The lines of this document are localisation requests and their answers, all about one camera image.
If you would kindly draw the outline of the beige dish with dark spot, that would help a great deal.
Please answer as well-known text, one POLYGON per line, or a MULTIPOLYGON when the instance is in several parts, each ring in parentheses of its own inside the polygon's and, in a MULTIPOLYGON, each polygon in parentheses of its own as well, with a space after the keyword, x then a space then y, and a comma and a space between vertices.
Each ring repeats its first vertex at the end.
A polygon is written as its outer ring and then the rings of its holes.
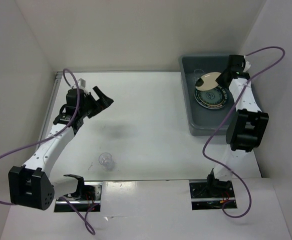
POLYGON ((210 72, 202 75, 195 83, 195 88, 198 91, 208 91, 218 86, 217 78, 221 75, 220 72, 210 72))

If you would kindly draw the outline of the blue floral green dish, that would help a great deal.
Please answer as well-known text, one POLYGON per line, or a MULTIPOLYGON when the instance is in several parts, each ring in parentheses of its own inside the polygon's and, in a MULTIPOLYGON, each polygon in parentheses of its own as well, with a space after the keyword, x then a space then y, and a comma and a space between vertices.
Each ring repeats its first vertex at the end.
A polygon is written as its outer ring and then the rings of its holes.
POLYGON ((224 94, 219 88, 199 91, 199 98, 207 105, 220 105, 224 102, 224 94))

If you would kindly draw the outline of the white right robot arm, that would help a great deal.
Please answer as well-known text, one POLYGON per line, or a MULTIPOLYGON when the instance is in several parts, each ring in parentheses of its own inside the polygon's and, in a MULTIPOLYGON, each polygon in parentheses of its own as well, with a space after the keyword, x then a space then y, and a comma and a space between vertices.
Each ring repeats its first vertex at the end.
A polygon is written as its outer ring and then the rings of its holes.
POLYGON ((233 170, 236 164, 254 148, 258 147, 264 135, 269 116, 257 105, 247 72, 250 64, 242 55, 230 55, 226 69, 216 79, 226 87, 236 102, 233 118, 226 131, 224 155, 207 177, 205 191, 210 198, 226 197, 230 192, 233 170))

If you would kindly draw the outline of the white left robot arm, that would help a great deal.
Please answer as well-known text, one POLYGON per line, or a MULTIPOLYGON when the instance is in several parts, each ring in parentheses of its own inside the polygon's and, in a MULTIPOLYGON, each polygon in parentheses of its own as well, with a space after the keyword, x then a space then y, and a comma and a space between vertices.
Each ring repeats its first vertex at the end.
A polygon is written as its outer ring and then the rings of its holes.
POLYGON ((14 166, 8 173, 11 202, 15 205, 46 210, 54 199, 69 195, 75 200, 84 197, 84 178, 65 174, 60 181, 51 182, 50 173, 67 144, 75 137, 84 123, 108 108, 114 101, 93 88, 98 99, 83 89, 71 89, 53 121, 49 140, 22 165, 14 166))

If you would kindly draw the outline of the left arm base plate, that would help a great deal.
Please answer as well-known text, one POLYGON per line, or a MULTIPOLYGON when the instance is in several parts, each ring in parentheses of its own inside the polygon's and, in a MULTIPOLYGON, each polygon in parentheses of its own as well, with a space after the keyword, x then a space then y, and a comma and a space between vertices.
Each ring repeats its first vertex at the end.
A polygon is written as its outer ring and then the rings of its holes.
MULTIPOLYGON (((85 181, 81 195, 75 194, 75 197, 71 193, 63 195, 63 197, 69 201, 77 211, 83 213, 86 212, 93 204, 92 212, 99 212, 101 208, 101 196, 102 196, 102 181, 85 181)), ((59 198, 56 200, 55 213, 69 213, 74 210, 68 205, 65 200, 59 198)))

